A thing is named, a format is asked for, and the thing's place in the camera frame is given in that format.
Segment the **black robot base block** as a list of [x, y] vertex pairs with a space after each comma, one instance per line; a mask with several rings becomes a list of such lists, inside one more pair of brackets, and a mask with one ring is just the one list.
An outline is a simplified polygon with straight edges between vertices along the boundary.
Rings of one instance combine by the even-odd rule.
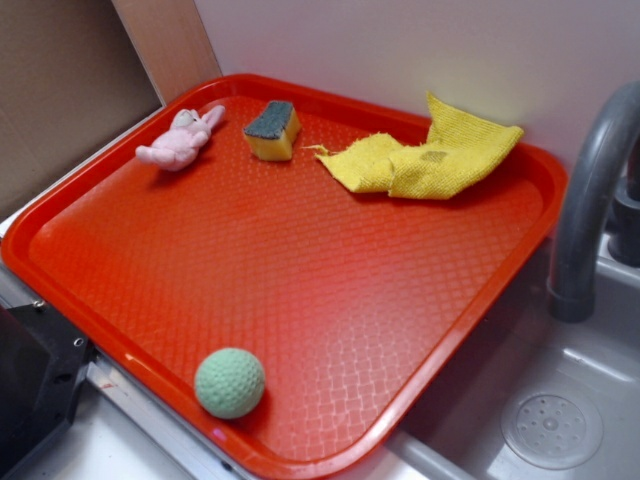
[[93, 353], [51, 306], [1, 309], [1, 477], [11, 479], [71, 427]]

